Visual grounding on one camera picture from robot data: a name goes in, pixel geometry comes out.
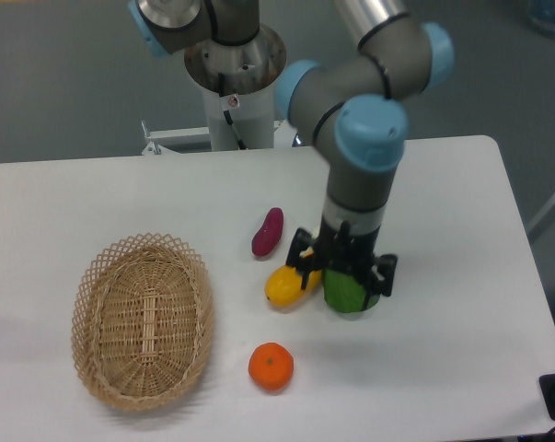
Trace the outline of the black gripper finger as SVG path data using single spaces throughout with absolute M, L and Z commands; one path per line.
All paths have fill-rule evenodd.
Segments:
M 372 308 L 381 297 L 390 297 L 398 264 L 396 254 L 373 256 L 363 283 L 362 309 Z
M 299 227 L 292 238 L 285 265 L 295 269 L 301 277 L 300 288 L 308 289 L 310 276 L 324 269 L 324 244 L 321 236 L 314 238 Z

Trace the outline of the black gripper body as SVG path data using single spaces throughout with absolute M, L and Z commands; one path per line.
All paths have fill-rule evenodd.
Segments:
M 357 282 L 367 282 L 375 264 L 374 248 L 378 234 L 379 228 L 364 235 L 352 235 L 349 228 L 336 230 L 322 219 L 314 243 L 316 268 L 350 275 Z

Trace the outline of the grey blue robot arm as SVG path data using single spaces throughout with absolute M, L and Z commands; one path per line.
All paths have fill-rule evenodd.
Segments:
M 335 68 L 288 63 L 256 1 L 132 1 L 157 56 L 182 52 L 204 99 L 215 151 L 265 148 L 282 115 L 328 162 L 316 236 L 298 229 L 286 259 L 306 288 L 322 278 L 326 303 L 362 312 L 391 294 L 397 257 L 374 248 L 409 121 L 401 101 L 450 77 L 455 51 L 437 24 L 419 24 L 400 1 L 340 1 L 357 54 Z

